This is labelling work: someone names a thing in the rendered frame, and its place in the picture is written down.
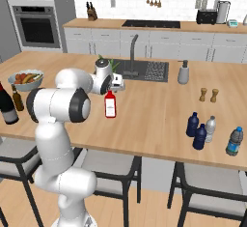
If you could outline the grey bowl of fruit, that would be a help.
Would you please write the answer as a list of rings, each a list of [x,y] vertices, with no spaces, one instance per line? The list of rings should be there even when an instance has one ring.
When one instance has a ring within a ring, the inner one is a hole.
[[[15,72],[8,78],[8,82],[13,84],[17,91],[29,92],[41,86],[44,73],[38,70],[25,70]]]

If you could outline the steel built-in oven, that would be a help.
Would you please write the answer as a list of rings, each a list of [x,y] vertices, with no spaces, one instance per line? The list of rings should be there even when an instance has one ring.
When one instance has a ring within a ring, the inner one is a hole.
[[[23,46],[60,47],[52,7],[13,6],[13,10]]]

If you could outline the grey seat black stool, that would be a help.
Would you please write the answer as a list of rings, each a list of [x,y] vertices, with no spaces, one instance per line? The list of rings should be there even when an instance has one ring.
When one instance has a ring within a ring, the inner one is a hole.
[[[128,191],[137,182],[137,202],[141,202],[142,158],[83,148],[73,149],[74,165],[96,173],[96,196],[123,201],[123,227],[129,227]]]
[[[184,226],[187,213],[238,220],[239,227],[247,227],[247,195],[237,170],[176,161],[168,209],[172,207],[176,188],[182,194],[178,227]]]
[[[23,183],[38,226],[43,227],[30,184],[33,174],[41,165],[41,158],[34,141],[6,138],[0,144],[0,178]]]

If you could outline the blue label water bottle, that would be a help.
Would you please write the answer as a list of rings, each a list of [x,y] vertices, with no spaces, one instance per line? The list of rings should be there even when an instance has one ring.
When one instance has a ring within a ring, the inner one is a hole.
[[[227,148],[226,148],[226,153],[229,156],[236,156],[238,154],[238,150],[239,150],[242,140],[243,140],[242,127],[237,127],[231,133],[231,136],[230,136]]]

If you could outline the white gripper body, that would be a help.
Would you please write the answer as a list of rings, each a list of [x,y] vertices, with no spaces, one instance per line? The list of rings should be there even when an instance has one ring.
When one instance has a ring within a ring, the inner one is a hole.
[[[111,90],[114,92],[124,91],[125,90],[124,80],[122,81],[114,80],[111,85]]]

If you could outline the dark wine bottle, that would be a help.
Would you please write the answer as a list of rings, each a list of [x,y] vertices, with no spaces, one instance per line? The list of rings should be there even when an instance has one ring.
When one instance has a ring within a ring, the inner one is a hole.
[[[10,95],[0,83],[0,112],[3,115],[7,125],[13,125],[18,121],[18,116],[14,107],[14,103]]]

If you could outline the dark sink basin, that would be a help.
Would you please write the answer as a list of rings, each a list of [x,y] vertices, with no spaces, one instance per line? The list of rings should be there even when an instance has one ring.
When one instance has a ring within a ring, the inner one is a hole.
[[[115,72],[123,79],[153,82],[168,82],[169,63],[154,61],[134,61],[114,59]],[[125,71],[137,71],[137,75],[124,74]]]

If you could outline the black toaster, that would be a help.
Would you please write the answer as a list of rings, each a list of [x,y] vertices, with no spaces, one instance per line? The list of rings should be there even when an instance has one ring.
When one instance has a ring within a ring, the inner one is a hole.
[[[217,19],[216,10],[198,10],[196,16],[196,22],[198,24],[211,24],[214,25]]]

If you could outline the dark blue plastic bottle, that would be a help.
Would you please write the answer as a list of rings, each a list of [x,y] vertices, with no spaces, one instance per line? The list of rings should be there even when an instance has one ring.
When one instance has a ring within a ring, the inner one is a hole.
[[[194,113],[189,117],[188,122],[187,122],[186,134],[187,134],[189,137],[194,137],[194,136],[195,136],[195,133],[196,133],[198,124],[199,124],[199,118],[198,118],[198,116],[197,116],[197,113],[194,112]]]
[[[195,133],[195,137],[193,140],[193,148],[196,150],[201,150],[204,147],[206,140],[206,128],[204,124],[201,124]]]

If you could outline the black hob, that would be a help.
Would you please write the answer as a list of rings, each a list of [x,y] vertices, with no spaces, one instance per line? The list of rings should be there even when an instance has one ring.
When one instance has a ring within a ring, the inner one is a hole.
[[[180,28],[179,21],[128,19],[122,27]]]

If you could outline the grey base cupboard run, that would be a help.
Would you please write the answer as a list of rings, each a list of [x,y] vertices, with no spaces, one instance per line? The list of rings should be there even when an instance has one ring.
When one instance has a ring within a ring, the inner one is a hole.
[[[96,28],[65,29],[68,53],[247,64],[247,35]]]

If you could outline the grey soap dispenser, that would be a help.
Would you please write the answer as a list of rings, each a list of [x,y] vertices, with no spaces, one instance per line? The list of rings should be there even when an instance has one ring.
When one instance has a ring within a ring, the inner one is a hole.
[[[179,68],[178,72],[178,83],[186,84],[189,81],[189,67],[188,61],[184,60],[182,62],[182,66]]]

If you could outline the green plant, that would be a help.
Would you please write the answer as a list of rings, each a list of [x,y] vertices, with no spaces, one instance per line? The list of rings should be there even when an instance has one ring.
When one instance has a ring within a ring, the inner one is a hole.
[[[100,54],[98,54],[98,59],[104,59],[104,58]],[[112,72],[116,72],[116,68],[120,64],[120,62],[119,63],[115,63],[114,59],[109,59],[108,62],[111,65]]]

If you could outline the red plastic bottle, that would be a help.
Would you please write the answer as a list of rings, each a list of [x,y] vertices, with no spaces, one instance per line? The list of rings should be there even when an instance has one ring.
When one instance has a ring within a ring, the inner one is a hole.
[[[117,114],[116,97],[111,90],[109,90],[104,97],[104,106],[105,106],[105,117],[115,118]]]

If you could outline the grey double wall socket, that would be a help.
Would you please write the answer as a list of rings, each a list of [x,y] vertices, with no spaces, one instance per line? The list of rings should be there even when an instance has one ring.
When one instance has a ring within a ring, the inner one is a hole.
[[[207,0],[196,0],[195,8],[205,10],[207,6]]]

